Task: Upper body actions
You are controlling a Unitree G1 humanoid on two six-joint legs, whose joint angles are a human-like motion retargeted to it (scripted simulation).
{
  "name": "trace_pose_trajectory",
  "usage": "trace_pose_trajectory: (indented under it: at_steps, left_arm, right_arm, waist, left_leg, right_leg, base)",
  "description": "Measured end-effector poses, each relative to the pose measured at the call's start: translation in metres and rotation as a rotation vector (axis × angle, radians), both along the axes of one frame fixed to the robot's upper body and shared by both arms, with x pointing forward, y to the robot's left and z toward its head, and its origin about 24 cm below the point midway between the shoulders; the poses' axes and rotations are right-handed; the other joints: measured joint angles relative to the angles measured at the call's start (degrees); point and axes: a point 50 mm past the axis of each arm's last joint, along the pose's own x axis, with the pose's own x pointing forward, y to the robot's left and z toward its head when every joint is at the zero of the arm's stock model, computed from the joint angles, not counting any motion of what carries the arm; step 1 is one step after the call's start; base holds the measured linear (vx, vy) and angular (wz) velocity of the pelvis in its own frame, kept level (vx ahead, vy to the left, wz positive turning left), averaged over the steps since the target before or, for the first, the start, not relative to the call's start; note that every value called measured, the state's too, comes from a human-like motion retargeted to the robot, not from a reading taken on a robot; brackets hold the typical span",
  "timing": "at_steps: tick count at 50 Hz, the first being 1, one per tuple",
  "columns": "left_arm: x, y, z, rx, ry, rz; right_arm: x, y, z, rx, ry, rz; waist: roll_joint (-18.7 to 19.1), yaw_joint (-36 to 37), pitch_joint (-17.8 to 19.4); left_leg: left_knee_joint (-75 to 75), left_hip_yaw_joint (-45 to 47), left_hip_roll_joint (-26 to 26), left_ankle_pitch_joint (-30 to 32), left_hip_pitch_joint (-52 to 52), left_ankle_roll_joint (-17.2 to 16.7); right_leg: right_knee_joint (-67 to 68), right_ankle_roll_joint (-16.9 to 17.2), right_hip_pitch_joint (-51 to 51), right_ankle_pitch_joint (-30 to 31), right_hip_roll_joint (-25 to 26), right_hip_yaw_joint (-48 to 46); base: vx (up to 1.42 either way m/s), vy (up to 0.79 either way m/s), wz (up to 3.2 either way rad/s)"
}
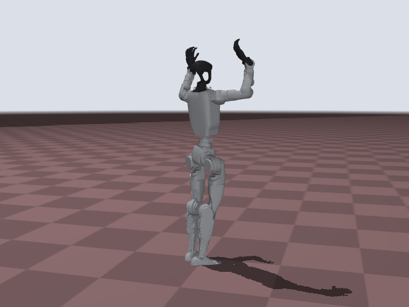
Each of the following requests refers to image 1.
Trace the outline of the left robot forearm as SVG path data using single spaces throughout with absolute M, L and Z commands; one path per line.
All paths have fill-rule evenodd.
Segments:
M 194 80 L 194 76 L 195 75 L 190 71 L 190 69 L 188 69 L 187 74 L 185 75 L 184 82 L 183 82 L 183 84 L 181 85 L 181 88 L 180 88 L 179 97 L 181 96 L 181 94 L 183 92 L 183 89 L 190 90 L 190 88 L 191 88 L 190 86 L 191 86 L 191 84 L 192 84 L 192 82 Z

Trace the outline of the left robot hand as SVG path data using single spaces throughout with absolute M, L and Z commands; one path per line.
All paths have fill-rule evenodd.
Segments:
M 189 49 L 186 50 L 186 62 L 188 64 L 187 69 L 190 69 L 191 65 L 195 62 L 196 58 L 198 57 L 199 53 L 196 54 L 196 57 L 194 57 L 194 51 L 197 49 L 197 47 L 190 47 Z M 192 72 L 194 75 L 196 72 Z

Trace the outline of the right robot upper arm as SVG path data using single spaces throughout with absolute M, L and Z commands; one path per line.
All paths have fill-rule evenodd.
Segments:
M 247 93 L 242 93 L 241 91 L 236 90 L 216 90 L 210 93 L 210 101 L 217 104 L 223 105 L 225 102 L 240 100 L 245 98 L 251 98 L 253 96 L 253 90 L 250 90 Z

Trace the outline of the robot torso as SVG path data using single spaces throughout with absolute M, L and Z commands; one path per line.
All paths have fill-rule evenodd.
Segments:
M 208 136 L 218 134 L 220 127 L 220 105 L 210 101 L 210 93 L 215 90 L 205 88 L 207 90 L 202 92 L 192 90 L 187 95 L 190 125 L 195 136 L 202 136 L 198 146 L 192 150 L 192 161 L 199 166 L 204 166 L 206 155 L 215 155 L 215 149 L 212 148 L 214 139 Z

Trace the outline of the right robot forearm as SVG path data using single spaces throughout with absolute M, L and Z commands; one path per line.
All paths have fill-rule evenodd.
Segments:
M 251 59 L 252 60 L 252 59 Z M 252 60 L 253 61 L 253 60 Z M 254 85 L 254 61 L 253 61 L 253 65 L 249 66 L 246 62 L 245 62 L 245 70 L 244 70 L 244 78 L 243 78 L 243 83 L 242 83 L 242 87 L 240 89 L 240 91 L 242 93 L 247 93 L 250 90 L 250 87 Z

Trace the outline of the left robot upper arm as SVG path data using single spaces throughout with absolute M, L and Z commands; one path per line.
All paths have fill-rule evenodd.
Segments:
M 187 102 L 187 95 L 189 94 L 190 90 L 183 89 L 181 96 L 179 97 L 180 100 Z

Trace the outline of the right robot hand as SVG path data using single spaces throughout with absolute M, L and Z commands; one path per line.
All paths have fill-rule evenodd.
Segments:
M 253 61 L 250 59 L 250 57 L 246 57 L 245 54 L 243 53 L 243 51 L 240 49 L 239 45 L 238 45 L 238 41 L 240 39 L 237 39 L 234 42 L 234 51 L 236 52 L 236 55 L 239 57 L 240 60 L 242 60 L 242 64 L 244 65 L 245 62 L 249 65 L 252 66 L 253 65 Z

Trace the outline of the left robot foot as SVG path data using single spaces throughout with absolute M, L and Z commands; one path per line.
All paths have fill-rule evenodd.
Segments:
M 192 254 L 192 251 L 190 250 L 190 253 L 187 253 L 187 254 L 185 255 L 185 259 L 184 259 L 184 260 L 185 260 L 185 261 L 191 261 L 194 256 L 198 257 L 198 251 L 196 251 L 196 254 Z

